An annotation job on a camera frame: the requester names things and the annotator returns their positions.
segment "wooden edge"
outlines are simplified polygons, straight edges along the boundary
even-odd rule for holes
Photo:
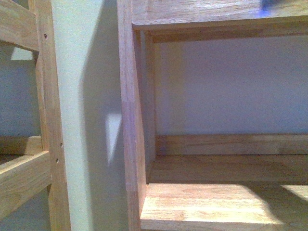
[[[225,21],[194,21],[185,20],[177,23],[166,23],[166,20],[133,20],[132,27],[134,30],[182,30],[187,28],[201,28],[201,27],[217,27],[217,26],[254,26],[266,25],[276,23],[296,23],[308,21],[308,15],[301,16],[287,16],[276,18],[254,18],[254,19],[239,19],[239,20],[225,20]]]
[[[155,31],[155,43],[204,41],[215,39],[267,38],[308,34],[308,22],[266,24],[263,26],[222,26],[184,30]]]
[[[20,156],[0,168],[0,220],[51,183],[50,155]]]
[[[155,56],[153,37],[145,33],[145,74],[142,78],[141,88],[141,109],[144,129],[144,143],[146,163],[145,170],[149,171],[151,163],[155,160],[155,136],[156,136],[156,115],[155,115]]]
[[[140,231],[146,197],[144,134],[141,116],[141,34],[131,26],[131,0],[117,1],[128,230]]]
[[[42,151],[40,136],[0,137],[0,155],[35,155]]]
[[[157,155],[308,154],[308,134],[157,136]]]
[[[12,0],[0,0],[0,15],[0,41],[39,51],[35,14]]]
[[[39,55],[36,62],[43,149],[50,152],[52,182],[48,187],[52,231],[70,231],[71,221],[65,171],[57,64],[51,0],[28,0],[35,13]]]

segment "light wood grain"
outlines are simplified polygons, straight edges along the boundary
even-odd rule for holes
[[[117,1],[128,229],[139,231],[146,195],[141,116],[141,35],[131,24],[131,0]]]
[[[308,156],[157,156],[141,227],[296,230],[308,225]]]
[[[39,193],[51,183],[50,155],[1,155],[0,219]]]
[[[136,29],[307,21],[306,0],[133,0]]]
[[[58,76],[50,0],[29,0],[38,29],[37,89],[43,149],[50,152],[52,181],[48,186],[52,231],[70,231]]]
[[[308,154],[306,134],[243,134],[157,136],[163,155]]]
[[[0,137],[0,155],[34,155],[42,150],[40,136]]]
[[[0,41],[38,51],[35,15],[12,0],[0,0]]]

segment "wooden top panel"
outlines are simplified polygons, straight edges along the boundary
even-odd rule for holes
[[[132,0],[132,13],[135,29],[246,25],[251,19],[264,19],[259,20],[261,23],[281,23],[306,21],[308,1]]]

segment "wooden furniture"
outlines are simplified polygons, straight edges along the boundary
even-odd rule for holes
[[[51,2],[28,4],[0,0],[0,43],[36,57],[41,136],[0,137],[0,219],[47,187],[51,230],[70,231]]]
[[[308,135],[157,136],[154,43],[306,35],[308,2],[118,0],[117,6],[129,230],[306,230]]]

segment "wooden side panel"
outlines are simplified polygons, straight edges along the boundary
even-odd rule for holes
[[[50,0],[29,0],[36,14],[39,55],[36,65],[43,149],[51,155],[49,208],[52,231],[70,231],[61,112]]]
[[[42,150],[40,136],[0,137],[0,155],[35,155]]]
[[[0,220],[51,183],[50,155],[19,156],[0,166]]]
[[[12,0],[0,0],[0,42],[38,51],[35,15]]]
[[[254,19],[263,19],[261,20],[263,24],[278,23],[289,20],[301,21],[308,15],[306,0],[133,0],[132,2],[133,24],[136,28],[143,29],[149,29],[146,27],[154,25],[161,25],[165,29],[178,24],[191,27],[193,26],[191,23],[204,22],[208,25],[226,26],[226,22],[238,21],[238,24],[247,25],[251,24],[248,20]]]
[[[124,134],[128,226],[140,231],[145,195],[145,155],[139,82],[141,78],[140,33],[131,25],[131,0],[118,0],[118,31]]]
[[[308,135],[157,136],[156,152],[160,155],[308,154]]]
[[[155,160],[155,63],[154,43],[150,33],[145,33],[146,73],[141,82],[142,120],[145,144],[145,170],[147,179],[151,171],[151,163]]]

